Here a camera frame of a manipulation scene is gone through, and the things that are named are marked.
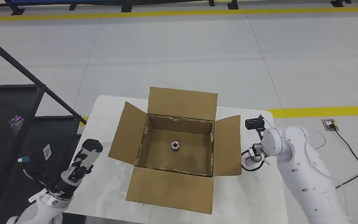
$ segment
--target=open cardboard box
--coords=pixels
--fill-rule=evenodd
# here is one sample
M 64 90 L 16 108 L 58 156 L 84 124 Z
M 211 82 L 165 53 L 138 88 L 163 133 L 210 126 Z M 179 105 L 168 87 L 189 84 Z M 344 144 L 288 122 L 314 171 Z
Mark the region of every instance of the open cardboard box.
M 241 174 L 240 116 L 215 121 L 217 99 L 151 87 L 148 113 L 125 103 L 108 156 L 134 165 L 126 200 L 212 213 L 213 176 Z

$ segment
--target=floor power socket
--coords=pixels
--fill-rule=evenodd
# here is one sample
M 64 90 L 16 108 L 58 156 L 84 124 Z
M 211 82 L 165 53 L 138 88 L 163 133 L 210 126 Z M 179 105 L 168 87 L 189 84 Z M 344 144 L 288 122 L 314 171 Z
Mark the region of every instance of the floor power socket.
M 330 124 L 334 124 L 334 125 L 336 126 L 336 130 L 339 130 L 339 129 L 338 129 L 338 126 L 337 126 L 337 123 L 336 123 L 336 121 L 335 121 L 334 119 L 332 119 L 332 118 L 329 118 L 329 119 L 321 119 L 321 121 L 322 121 L 322 124 L 323 124 L 325 130 L 327 130 L 327 131 L 329 131 L 329 132 L 330 132 L 330 131 L 334 131 L 333 128 L 330 128 L 330 127 L 329 127 Z

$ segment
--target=floor tape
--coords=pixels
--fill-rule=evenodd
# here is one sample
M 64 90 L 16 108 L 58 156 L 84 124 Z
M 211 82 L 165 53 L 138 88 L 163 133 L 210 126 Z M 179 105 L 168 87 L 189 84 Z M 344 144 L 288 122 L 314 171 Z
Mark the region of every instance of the floor tape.
M 286 108 L 286 109 L 268 109 L 274 118 L 311 118 L 331 116 L 358 116 L 358 106 L 337 106 L 329 108 Z
M 297 13 L 332 13 L 332 12 L 358 12 L 358 7 L 152 11 L 152 12 L 131 12 L 131 13 L 92 13 L 92 14 L 21 15 L 21 16 L 9 15 L 9 16 L 0 16 L 0 21 L 78 20 L 78 19 L 82 20 L 82 19 L 147 17 L 147 16 L 199 16 L 199 15 L 287 14 L 287 13 L 297 14 Z

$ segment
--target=small metal part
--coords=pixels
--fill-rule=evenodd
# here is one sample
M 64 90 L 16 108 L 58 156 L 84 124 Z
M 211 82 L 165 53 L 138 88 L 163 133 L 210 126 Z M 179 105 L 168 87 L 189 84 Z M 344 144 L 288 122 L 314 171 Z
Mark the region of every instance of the small metal part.
M 179 150 L 179 146 L 180 146 L 179 142 L 177 142 L 177 141 L 172 142 L 172 144 L 171 144 L 172 151 L 177 152 Z
M 261 162 L 262 160 L 262 156 L 258 155 L 258 156 L 248 156 L 247 158 L 245 158 L 245 164 L 248 166 L 252 166 L 255 165 L 259 162 Z

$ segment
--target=power cord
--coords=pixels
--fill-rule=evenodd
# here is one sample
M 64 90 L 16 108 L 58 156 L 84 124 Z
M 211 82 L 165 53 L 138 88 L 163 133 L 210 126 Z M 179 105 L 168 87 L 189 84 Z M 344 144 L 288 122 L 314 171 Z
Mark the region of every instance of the power cord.
M 354 153 L 354 151 L 352 150 L 351 146 L 346 142 L 346 140 L 339 134 L 339 132 L 337 131 L 337 128 L 334 124 L 330 124 L 328 126 L 329 128 L 332 128 L 337 134 L 338 136 L 345 142 L 345 144 L 348 146 L 349 150 L 351 151 L 351 153 L 353 154 L 353 156 L 355 157 L 355 159 L 358 161 L 358 157 L 356 156 L 356 154 Z M 336 187 L 336 189 L 340 188 L 341 186 L 348 184 L 349 182 L 355 180 L 358 178 L 358 175 L 356 175 L 355 177 L 349 179 L 348 181 L 344 182 L 343 184 L 339 185 Z

